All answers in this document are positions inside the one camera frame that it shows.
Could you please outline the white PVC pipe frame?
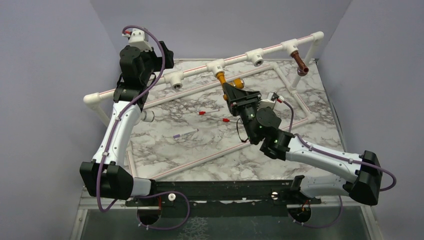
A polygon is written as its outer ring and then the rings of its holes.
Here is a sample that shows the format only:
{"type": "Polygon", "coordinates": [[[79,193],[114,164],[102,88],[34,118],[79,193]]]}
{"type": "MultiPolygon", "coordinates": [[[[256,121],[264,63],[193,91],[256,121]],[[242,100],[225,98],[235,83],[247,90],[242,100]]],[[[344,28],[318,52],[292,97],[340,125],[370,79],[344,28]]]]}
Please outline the white PVC pipe frame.
{"type": "Polygon", "coordinates": [[[312,98],[322,101],[323,85],[313,60],[324,39],[317,31],[273,46],[257,48],[237,56],[208,60],[177,61],[148,95],[143,112],[154,115],[152,122],[138,120],[133,127],[123,168],[136,178],[158,181],[250,181],[282,180],[296,175],[323,175],[312,166],[265,156],[258,145],[247,142],[238,117],[233,116],[216,79],[222,70],[228,82],[242,79],[248,91],[284,97],[274,111],[281,118],[280,129],[299,133],[318,125],[320,113],[312,98]],[[309,68],[297,74],[291,57],[298,51],[309,68]],[[200,111],[218,112],[199,115],[200,111]],[[236,124],[223,118],[238,119],[236,124]],[[198,129],[174,139],[173,136],[198,129]]]}

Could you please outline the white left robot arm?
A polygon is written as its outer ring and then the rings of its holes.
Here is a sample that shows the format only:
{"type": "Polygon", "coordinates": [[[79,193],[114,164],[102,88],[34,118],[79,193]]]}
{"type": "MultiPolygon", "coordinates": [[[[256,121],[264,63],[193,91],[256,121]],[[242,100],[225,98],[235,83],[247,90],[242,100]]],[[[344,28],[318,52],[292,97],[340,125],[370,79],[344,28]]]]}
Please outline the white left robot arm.
{"type": "Polygon", "coordinates": [[[124,158],[133,127],[142,115],[150,78],[161,68],[174,67],[174,53],[160,41],[163,55],[127,45],[119,53],[121,74],[113,92],[111,118],[99,149],[90,162],[79,168],[84,185],[92,197],[127,200],[138,196],[144,205],[157,200],[152,179],[133,177],[124,168],[124,158]]]}

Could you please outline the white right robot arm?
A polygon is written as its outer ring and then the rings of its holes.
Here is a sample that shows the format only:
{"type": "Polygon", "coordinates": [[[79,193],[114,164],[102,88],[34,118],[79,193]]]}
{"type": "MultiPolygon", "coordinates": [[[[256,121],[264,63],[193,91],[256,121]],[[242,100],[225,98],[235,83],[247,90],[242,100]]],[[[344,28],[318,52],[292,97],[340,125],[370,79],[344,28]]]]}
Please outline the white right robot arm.
{"type": "Polygon", "coordinates": [[[229,83],[222,88],[230,113],[241,118],[248,143],[260,145],[260,151],[271,159],[298,162],[332,174],[304,177],[288,190],[292,202],[300,204],[318,196],[348,196],[360,204],[378,204],[383,169],[374,152],[348,153],[307,143],[299,134],[280,129],[282,120],[274,110],[259,106],[259,91],[238,89],[229,83]]]}

